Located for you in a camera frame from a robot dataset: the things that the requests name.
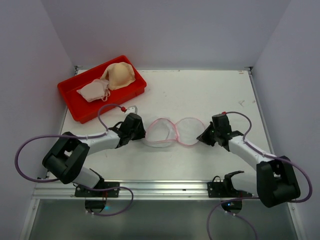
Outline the pale pink bra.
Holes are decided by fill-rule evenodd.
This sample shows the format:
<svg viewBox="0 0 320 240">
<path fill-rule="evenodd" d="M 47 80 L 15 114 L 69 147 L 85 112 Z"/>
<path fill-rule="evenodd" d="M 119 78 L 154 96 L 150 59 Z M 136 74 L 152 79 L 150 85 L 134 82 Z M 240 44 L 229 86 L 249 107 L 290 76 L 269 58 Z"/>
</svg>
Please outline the pale pink bra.
<svg viewBox="0 0 320 240">
<path fill-rule="evenodd" d="M 110 96 L 109 81 L 106 79 L 94 79 L 92 82 L 83 86 L 76 91 L 80 94 L 88 103 L 96 100 L 107 101 Z"/>
</svg>

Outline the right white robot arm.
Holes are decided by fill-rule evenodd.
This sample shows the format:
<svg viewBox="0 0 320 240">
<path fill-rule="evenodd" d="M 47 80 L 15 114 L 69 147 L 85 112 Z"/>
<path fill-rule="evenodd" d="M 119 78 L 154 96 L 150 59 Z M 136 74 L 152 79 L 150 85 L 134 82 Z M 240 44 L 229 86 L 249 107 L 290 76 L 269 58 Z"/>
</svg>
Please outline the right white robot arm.
<svg viewBox="0 0 320 240">
<path fill-rule="evenodd" d="M 301 190 L 290 160 L 286 156 L 279 160 L 246 140 L 242 132 L 232 129 L 226 113 L 213 115 L 197 140 L 212 147 L 218 144 L 255 170 L 253 176 L 245 176 L 243 170 L 225 174 L 221 189 L 227 196 L 257 196 L 268 208 L 300 197 Z"/>
</svg>

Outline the white mesh laundry bag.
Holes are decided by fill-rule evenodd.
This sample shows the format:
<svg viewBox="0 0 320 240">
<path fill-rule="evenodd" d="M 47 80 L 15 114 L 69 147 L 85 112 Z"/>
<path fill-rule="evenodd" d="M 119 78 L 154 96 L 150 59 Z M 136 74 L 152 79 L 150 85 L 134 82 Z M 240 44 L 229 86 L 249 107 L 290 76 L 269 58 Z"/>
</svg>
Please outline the white mesh laundry bag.
<svg viewBox="0 0 320 240">
<path fill-rule="evenodd" d="M 142 142 L 152 148 L 167 148 L 174 143 L 192 147 L 205 129 L 204 123 L 195 117 L 185 117 L 177 122 L 160 117 L 147 123 Z"/>
</svg>

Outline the beige bra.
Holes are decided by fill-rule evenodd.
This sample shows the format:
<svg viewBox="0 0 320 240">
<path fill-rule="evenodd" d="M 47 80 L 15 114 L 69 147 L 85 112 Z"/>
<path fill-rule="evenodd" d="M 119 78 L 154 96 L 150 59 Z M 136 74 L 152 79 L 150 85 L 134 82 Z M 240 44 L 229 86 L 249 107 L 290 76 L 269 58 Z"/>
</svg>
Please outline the beige bra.
<svg viewBox="0 0 320 240">
<path fill-rule="evenodd" d="M 111 91 L 127 87 L 136 80 L 133 67 L 126 62 L 110 64 L 100 79 L 108 81 L 108 89 Z"/>
</svg>

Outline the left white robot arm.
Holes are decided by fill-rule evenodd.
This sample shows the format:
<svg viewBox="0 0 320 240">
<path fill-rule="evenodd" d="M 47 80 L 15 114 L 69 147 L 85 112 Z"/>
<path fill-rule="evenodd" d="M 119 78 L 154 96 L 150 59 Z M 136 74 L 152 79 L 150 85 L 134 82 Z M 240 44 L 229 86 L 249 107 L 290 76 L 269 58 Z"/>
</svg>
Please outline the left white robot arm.
<svg viewBox="0 0 320 240">
<path fill-rule="evenodd" d="M 42 160 L 42 165 L 63 184 L 74 183 L 97 189 L 104 179 L 94 170 L 84 167 L 87 156 L 107 149 L 117 149 L 145 137 L 142 118 L 129 113 L 120 126 L 98 135 L 76 136 L 65 132 Z"/>
</svg>

